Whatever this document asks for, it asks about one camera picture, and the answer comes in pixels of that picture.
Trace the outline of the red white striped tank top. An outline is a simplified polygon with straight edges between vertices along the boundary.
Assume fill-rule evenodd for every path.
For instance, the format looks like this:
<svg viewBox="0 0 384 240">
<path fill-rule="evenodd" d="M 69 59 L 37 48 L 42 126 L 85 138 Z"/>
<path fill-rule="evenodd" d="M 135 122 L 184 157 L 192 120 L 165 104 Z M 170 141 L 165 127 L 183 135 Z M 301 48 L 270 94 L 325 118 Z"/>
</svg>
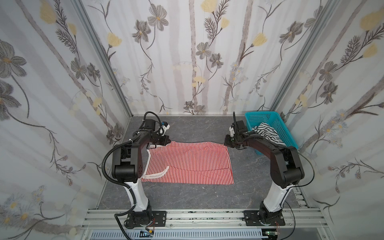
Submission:
<svg viewBox="0 0 384 240">
<path fill-rule="evenodd" d="M 228 148 L 213 142 L 151 146 L 143 182 L 233 185 Z"/>
</svg>

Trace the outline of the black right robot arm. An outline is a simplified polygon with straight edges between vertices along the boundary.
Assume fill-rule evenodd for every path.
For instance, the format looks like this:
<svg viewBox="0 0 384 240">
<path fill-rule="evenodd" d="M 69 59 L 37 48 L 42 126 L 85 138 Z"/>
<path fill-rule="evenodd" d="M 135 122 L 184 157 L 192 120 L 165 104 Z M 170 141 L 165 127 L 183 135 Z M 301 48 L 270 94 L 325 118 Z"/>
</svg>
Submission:
<svg viewBox="0 0 384 240">
<path fill-rule="evenodd" d="M 243 121 L 236 120 L 230 126 L 230 134 L 225 137 L 225 146 L 238 150 L 250 147 L 270 160 L 272 185 L 260 204 L 257 219 L 264 226 L 280 220 L 291 188 L 305 176 L 296 148 L 277 143 L 276 137 L 261 135 L 255 130 L 248 131 Z"/>
</svg>

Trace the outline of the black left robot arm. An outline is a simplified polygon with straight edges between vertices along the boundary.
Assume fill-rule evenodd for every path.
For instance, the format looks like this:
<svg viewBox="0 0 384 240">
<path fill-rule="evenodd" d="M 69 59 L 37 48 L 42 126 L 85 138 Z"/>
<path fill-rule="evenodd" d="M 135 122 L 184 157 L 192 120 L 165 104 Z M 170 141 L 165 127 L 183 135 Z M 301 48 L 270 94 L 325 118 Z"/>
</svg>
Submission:
<svg viewBox="0 0 384 240">
<path fill-rule="evenodd" d="M 141 181 L 144 176 L 142 149 L 149 144 L 160 146 L 169 144 L 171 140 L 165 134 L 169 128 L 170 125 L 167 122 L 160 122 L 160 127 L 157 129 L 155 120 L 143 120 L 132 138 L 113 152 L 112 177 L 126 185 L 133 207 L 124 223 L 128 229 L 150 226 L 154 223 L 152 207 Z"/>
</svg>

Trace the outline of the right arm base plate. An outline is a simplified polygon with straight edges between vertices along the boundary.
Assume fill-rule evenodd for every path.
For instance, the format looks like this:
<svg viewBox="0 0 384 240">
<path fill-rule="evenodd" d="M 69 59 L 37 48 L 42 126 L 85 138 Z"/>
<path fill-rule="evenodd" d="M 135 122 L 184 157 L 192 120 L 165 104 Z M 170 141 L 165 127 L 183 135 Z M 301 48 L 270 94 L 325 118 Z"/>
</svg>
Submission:
<svg viewBox="0 0 384 240">
<path fill-rule="evenodd" d="M 277 227 L 285 226 L 285 220 L 283 217 L 283 211 L 277 211 L 270 213 L 268 211 L 243 211 L 244 221 L 248 227 L 264 226 L 264 227 Z"/>
</svg>

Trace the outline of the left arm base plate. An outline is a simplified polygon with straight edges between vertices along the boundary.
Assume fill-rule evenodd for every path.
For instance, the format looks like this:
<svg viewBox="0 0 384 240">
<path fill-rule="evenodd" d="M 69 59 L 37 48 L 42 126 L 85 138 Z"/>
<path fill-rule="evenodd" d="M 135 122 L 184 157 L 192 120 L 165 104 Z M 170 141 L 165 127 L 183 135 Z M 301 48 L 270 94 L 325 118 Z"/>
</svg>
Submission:
<svg viewBox="0 0 384 240">
<path fill-rule="evenodd" d="M 135 227 L 164 227 L 166 225 L 166 211 L 131 212 L 124 222 L 127 229 Z"/>
</svg>

